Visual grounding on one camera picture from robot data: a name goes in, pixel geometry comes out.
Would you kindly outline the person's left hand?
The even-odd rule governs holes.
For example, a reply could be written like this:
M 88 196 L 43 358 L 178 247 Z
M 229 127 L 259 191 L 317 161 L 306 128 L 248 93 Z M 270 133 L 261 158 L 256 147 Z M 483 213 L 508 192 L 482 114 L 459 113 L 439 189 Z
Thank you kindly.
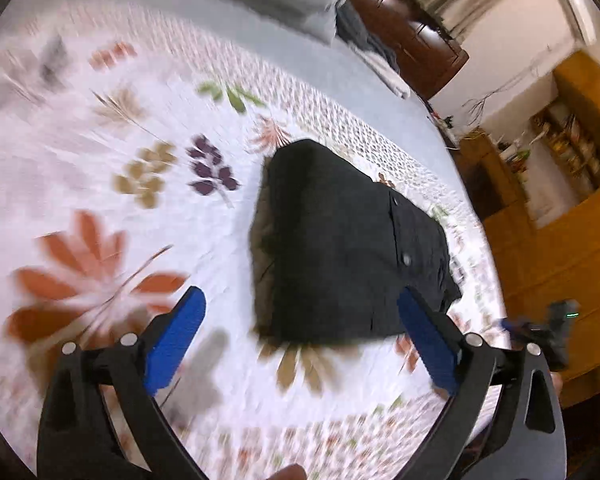
M 272 474 L 272 476 L 268 477 L 266 480 L 306 480 L 307 478 L 306 471 L 302 466 L 298 464 L 291 464 L 279 471 L 276 471 L 275 474 Z

